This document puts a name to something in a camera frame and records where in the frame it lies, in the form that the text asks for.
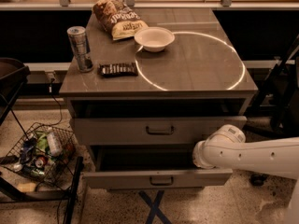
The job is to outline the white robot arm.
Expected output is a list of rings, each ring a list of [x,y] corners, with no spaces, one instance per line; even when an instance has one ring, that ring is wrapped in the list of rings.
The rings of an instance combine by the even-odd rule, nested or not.
[[[195,145],[192,159],[204,169],[231,168],[298,179],[299,138],[246,143],[240,129],[223,125]]]

